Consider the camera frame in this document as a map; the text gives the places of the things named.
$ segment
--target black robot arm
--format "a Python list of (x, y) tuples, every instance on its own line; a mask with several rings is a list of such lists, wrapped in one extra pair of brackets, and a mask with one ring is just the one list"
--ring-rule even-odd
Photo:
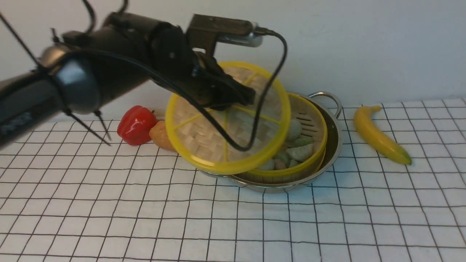
[[(54, 44), (39, 61), (34, 59), (35, 70), (0, 82), (0, 149), (60, 112), (81, 124), (74, 113), (95, 113), (100, 118), (102, 106), (148, 80), (185, 98), (233, 148), (247, 151), (252, 147), (265, 94), (286, 58), (286, 41), (281, 35), (249, 21), (199, 14), (184, 33), (168, 22), (125, 13), (125, 8), (111, 13), (94, 31), (93, 10), (83, 2), (93, 18), (86, 32), (66, 32), (60, 39), (52, 30)], [(251, 105), (256, 93), (226, 74), (213, 55), (217, 42), (257, 47), (263, 35), (278, 37), (285, 52), (260, 95), (251, 140), (240, 146), (204, 108)]]

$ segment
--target white grid mat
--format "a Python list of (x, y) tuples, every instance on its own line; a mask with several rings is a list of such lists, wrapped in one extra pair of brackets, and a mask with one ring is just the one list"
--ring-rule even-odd
[(363, 143), (345, 108), (333, 168), (282, 194), (121, 143), (118, 121), (111, 147), (77, 123), (44, 124), (0, 152), (0, 261), (464, 261), (464, 99), (383, 106), (375, 121), (412, 166)]

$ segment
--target yellow rim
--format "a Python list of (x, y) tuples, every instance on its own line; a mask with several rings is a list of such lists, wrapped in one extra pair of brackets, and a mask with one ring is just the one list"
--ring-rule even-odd
[[(272, 75), (267, 72), (265, 69), (246, 63), (238, 61), (230, 62), (219, 62), (221, 67), (234, 66), (234, 67), (243, 67), (249, 70), (256, 71), (257, 74), (260, 74), (266, 78), (270, 78)], [(165, 113), (165, 125), (167, 129), (168, 139), (175, 148), (175, 150), (186, 159), (189, 163), (193, 164), (197, 168), (222, 175), (233, 175), (238, 173), (243, 173), (250, 171), (258, 166), (264, 164), (267, 160), (271, 159), (280, 149), (281, 145), (285, 142), (285, 138), (288, 132), (288, 128), (291, 121), (291, 107), (288, 99), (288, 93), (286, 92), (283, 85), (278, 79), (275, 79), (272, 83), (272, 87), (277, 91), (278, 96), (281, 100), (281, 119), (280, 127), (277, 132), (277, 136), (261, 151), (254, 154), (253, 156), (234, 162), (210, 162), (204, 159), (200, 159), (192, 155), (187, 148), (178, 139), (178, 136), (175, 133), (176, 127), (173, 124), (173, 114), (175, 111), (175, 105), (177, 99), (180, 99), (178, 95), (173, 94), (168, 102), (167, 110)]]
[(307, 99), (301, 97), (300, 95), (297, 94), (291, 94), (288, 93), (289, 96), (296, 97), (298, 99), (301, 99), (302, 101), (306, 102), (310, 107), (312, 107), (313, 110), (317, 112), (317, 115), (321, 119), (323, 123), (323, 139), (321, 146), (317, 152), (312, 155), (308, 160), (302, 162), (301, 164), (294, 166), (292, 168), (287, 168), (283, 170), (261, 170), (261, 169), (253, 169), (249, 171), (249, 173), (254, 174), (254, 175), (259, 175), (263, 177), (282, 177), (282, 176), (288, 176), (296, 172), (301, 172), (302, 170), (306, 169), (309, 167), (312, 163), (314, 163), (322, 154), (325, 153), (325, 145), (327, 144), (327, 125), (325, 124), (325, 119), (323, 118), (323, 115), (320, 113), (320, 111), (315, 107), (311, 102), (309, 102)]

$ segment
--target metal pot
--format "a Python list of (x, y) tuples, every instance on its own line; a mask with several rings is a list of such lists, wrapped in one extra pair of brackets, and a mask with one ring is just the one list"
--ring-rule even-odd
[[(326, 151), (325, 151), (325, 157), (323, 159), (323, 163), (321, 165), (321, 168), (319, 171), (312, 173), (312, 174), (307, 174), (301, 177), (300, 179), (288, 183), (281, 183), (281, 184), (264, 184), (264, 183), (256, 183), (252, 181), (248, 181), (247, 179), (244, 179), (241, 177), (241, 174), (237, 175), (218, 175), (218, 174), (212, 174), (209, 172), (204, 172), (205, 175), (208, 175), (210, 177), (214, 178), (226, 178), (226, 179), (231, 179), (238, 183), (239, 186), (241, 187), (246, 187), (258, 192), (263, 192), (263, 193), (282, 193), (282, 192), (287, 192), (292, 189), (299, 188), (301, 186), (306, 186), (310, 185), (319, 175), (327, 171), (335, 162), (335, 160), (338, 158), (340, 155), (340, 152), (342, 150), (342, 130), (338, 126), (338, 120), (337, 118), (340, 116), (340, 113), (342, 112), (342, 105), (340, 102), (340, 99), (338, 99), (335, 95), (328, 93), (328, 92), (316, 92), (313, 94), (310, 94), (308, 96), (303, 96), (300, 95), (303, 98), (309, 100), (311, 103), (313, 103), (318, 110), (322, 113), (325, 123), (327, 124), (327, 129), (328, 129), (328, 140), (326, 144)], [(331, 113), (328, 109), (320, 105), (318, 102), (311, 100), (313, 97), (319, 97), (319, 96), (324, 96), (324, 97), (329, 97), (331, 98), (337, 105), (337, 110), (335, 115)]]

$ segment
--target toy banana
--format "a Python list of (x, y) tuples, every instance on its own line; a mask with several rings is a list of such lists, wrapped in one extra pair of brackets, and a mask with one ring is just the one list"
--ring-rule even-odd
[(380, 131), (372, 122), (372, 114), (380, 111), (380, 106), (362, 106), (356, 110), (353, 123), (356, 131), (372, 148), (386, 158), (403, 165), (411, 165), (408, 152)]

